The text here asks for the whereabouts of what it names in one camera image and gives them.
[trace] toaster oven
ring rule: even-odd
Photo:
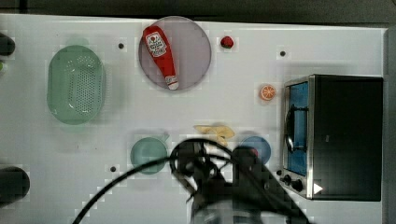
[[[383,78],[285,84],[282,185],[311,200],[380,201]]]

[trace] blue bowl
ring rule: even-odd
[[[242,147],[254,147],[258,152],[258,157],[262,164],[266,164],[271,158],[271,147],[268,142],[259,136],[251,136],[246,138],[240,144]]]

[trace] ketchup bottle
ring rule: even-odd
[[[176,90],[178,82],[172,57],[172,50],[163,30],[156,25],[149,26],[143,31],[143,38],[146,46],[148,47],[149,54],[163,73],[163,77],[165,78],[166,84],[168,84],[169,90]]]

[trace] white bottle cap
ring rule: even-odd
[[[174,82],[174,83],[168,85],[168,87],[169,87],[169,90],[175,91],[178,88],[178,82]]]

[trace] green plastic basket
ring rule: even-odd
[[[66,124],[93,119],[104,101],[105,69],[96,54],[82,46],[59,50],[49,64],[47,104]]]

